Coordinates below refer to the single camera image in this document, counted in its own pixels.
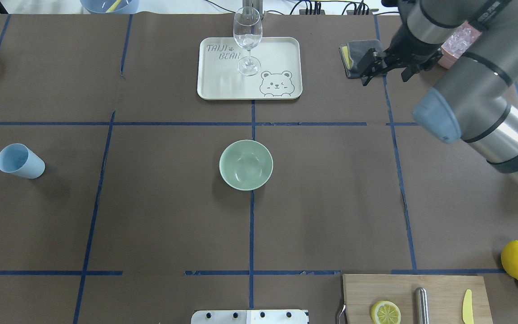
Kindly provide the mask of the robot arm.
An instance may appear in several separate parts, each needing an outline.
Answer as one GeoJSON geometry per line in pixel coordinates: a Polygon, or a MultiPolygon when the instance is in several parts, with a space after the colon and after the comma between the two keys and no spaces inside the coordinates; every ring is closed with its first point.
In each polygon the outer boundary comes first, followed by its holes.
{"type": "Polygon", "coordinates": [[[481,35],[412,111],[442,142],[462,140],[518,182],[518,109],[503,93],[518,79],[518,0],[384,0],[401,27],[387,49],[378,40],[348,45],[347,72],[366,86],[401,68],[403,81],[432,69],[444,42],[463,23],[481,35]]]}

